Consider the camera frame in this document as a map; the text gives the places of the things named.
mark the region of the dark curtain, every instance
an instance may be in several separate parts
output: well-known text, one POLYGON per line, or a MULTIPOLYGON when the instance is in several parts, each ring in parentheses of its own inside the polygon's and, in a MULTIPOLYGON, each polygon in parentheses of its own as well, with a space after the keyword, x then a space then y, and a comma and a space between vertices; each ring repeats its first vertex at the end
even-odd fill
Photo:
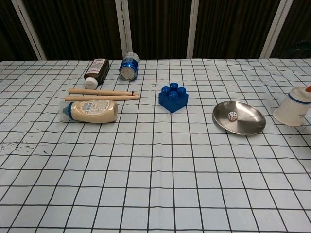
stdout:
POLYGON ((0 0, 0 60, 37 60, 10 0, 0 0))
POLYGON ((186 58, 191 0, 128 0, 133 52, 141 59, 186 58))
POLYGON ((280 0, 201 0, 194 58, 259 58, 280 0))
POLYGON ((48 60, 121 59, 114 0, 24 0, 48 60))
POLYGON ((300 43, 301 41, 310 40, 311 0, 294 0, 285 19, 280 35, 278 36, 271 57, 310 58, 311 46, 307 45, 306 43, 300 43), (300 51, 295 52, 294 49, 297 47, 300 49, 300 51))

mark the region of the blue toy block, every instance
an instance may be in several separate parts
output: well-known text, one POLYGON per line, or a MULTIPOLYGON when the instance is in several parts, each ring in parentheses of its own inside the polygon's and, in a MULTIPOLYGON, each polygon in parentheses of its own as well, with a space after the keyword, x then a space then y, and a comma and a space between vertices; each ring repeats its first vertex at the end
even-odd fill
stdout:
POLYGON ((159 104, 169 110, 171 113, 185 107, 188 103, 188 94, 184 87, 178 87, 177 83, 171 83, 165 86, 159 93, 159 104))

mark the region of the mayonnaise bottle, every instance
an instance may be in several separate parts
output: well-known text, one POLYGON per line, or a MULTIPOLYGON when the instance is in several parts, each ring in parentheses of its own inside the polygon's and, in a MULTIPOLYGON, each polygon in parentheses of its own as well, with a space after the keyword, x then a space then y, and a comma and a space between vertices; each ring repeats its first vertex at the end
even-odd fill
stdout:
POLYGON ((108 123, 117 120, 118 105, 112 100, 62 101, 58 113, 61 121, 108 123))

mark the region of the white die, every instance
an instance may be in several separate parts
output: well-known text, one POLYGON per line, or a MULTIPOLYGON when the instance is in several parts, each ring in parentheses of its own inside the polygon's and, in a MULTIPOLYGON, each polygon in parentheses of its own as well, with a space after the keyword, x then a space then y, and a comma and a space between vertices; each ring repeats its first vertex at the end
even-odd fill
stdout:
POLYGON ((230 112, 228 113, 228 120, 230 122, 234 122, 238 119, 238 114, 236 112, 230 112))

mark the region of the white cup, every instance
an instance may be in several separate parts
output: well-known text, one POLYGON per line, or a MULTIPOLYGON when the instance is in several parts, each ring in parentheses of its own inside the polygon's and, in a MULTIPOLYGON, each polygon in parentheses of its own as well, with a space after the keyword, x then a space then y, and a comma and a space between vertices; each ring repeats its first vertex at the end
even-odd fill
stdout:
POLYGON ((311 92, 307 92, 305 87, 294 87, 274 111, 273 116, 285 125, 299 126, 304 123, 310 105, 311 92))

